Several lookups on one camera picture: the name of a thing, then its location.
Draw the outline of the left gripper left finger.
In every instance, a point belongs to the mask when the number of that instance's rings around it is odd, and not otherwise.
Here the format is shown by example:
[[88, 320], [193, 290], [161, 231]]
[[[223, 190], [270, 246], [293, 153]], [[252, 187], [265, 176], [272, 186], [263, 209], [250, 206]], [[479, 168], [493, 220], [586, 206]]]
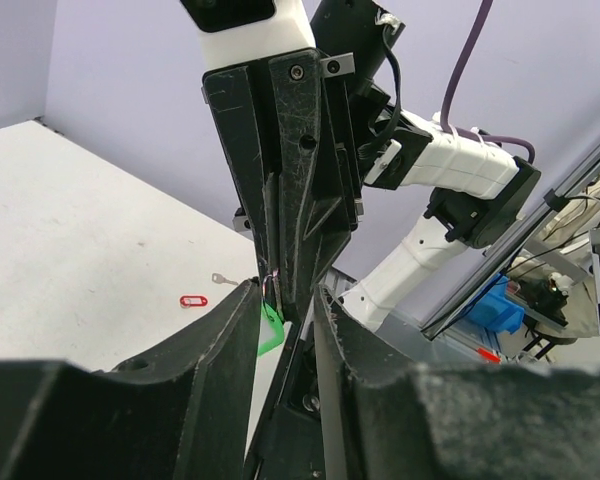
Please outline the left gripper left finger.
[[260, 287], [112, 371], [0, 361], [0, 479], [238, 479], [260, 331]]

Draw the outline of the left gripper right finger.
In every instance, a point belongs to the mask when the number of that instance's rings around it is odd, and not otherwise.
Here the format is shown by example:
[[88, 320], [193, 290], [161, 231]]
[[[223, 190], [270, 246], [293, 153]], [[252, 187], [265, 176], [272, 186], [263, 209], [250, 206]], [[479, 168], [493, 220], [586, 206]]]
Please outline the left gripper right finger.
[[314, 292], [330, 479], [600, 479], [600, 366], [426, 364]]

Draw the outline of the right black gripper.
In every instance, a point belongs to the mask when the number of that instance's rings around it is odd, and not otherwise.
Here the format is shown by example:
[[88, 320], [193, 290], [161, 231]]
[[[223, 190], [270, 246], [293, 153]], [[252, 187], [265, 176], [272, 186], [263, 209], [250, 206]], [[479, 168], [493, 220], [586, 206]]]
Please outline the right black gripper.
[[354, 73], [351, 53], [306, 49], [203, 76], [259, 275], [279, 275], [287, 320], [304, 319], [314, 286], [357, 228], [360, 181], [346, 86]]

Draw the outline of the green key tag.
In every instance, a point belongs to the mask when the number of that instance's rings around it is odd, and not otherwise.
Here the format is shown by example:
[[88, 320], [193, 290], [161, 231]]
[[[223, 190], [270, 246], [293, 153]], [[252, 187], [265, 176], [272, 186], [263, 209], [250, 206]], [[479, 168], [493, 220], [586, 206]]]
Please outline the green key tag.
[[285, 340], [284, 317], [266, 299], [261, 302], [260, 333], [257, 356], [261, 357], [272, 351]]

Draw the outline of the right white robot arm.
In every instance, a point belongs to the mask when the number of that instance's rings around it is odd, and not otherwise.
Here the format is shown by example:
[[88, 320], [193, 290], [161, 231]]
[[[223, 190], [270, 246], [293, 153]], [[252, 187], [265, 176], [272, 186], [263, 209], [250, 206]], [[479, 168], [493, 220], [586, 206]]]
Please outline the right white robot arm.
[[468, 249], [493, 244], [540, 174], [510, 139], [405, 110], [374, 76], [404, 23], [373, 1], [188, 1], [206, 61], [202, 92], [255, 243], [268, 312], [299, 322], [348, 244], [364, 187], [428, 186], [401, 243], [341, 298], [378, 328], [419, 283]]

